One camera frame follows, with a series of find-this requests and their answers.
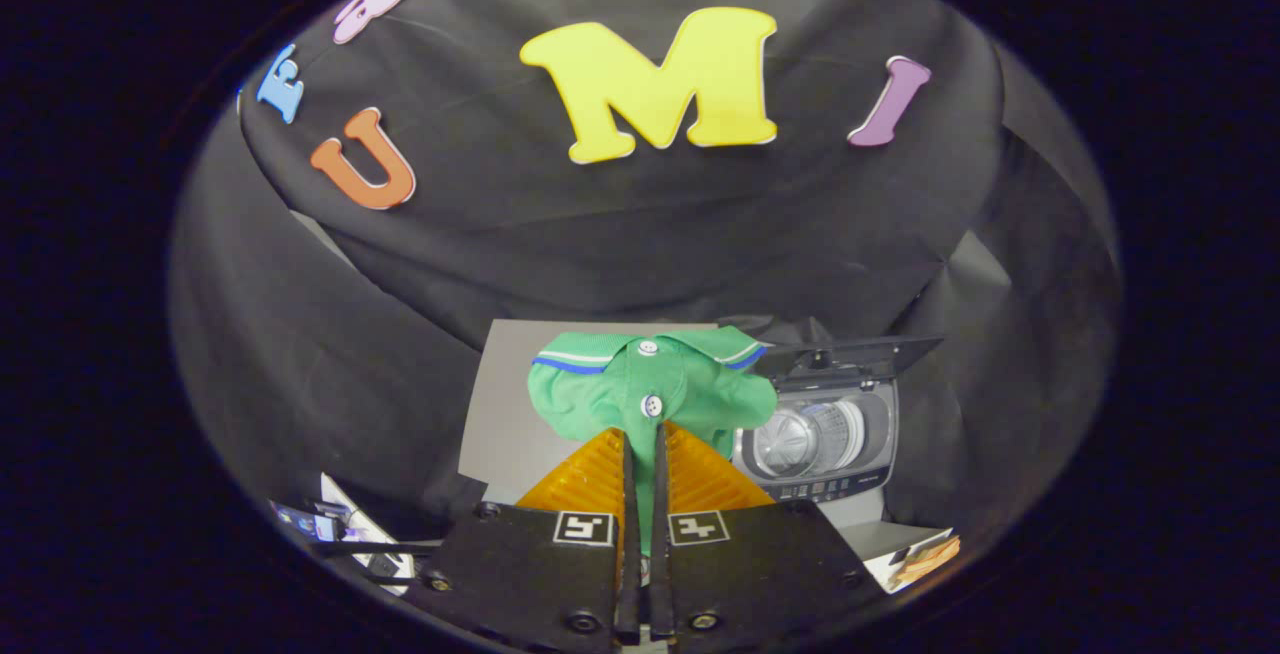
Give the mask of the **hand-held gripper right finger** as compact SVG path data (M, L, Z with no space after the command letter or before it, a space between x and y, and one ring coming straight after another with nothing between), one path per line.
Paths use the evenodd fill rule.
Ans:
M881 603L815 503L773 502L669 422L655 440L653 514L650 636L669 650L797 650Z

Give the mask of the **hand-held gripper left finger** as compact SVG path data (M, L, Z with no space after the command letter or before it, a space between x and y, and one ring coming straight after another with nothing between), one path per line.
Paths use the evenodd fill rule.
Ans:
M430 555L425 612L503 648L639 644L640 517L627 436L594 436L515 504L480 503Z

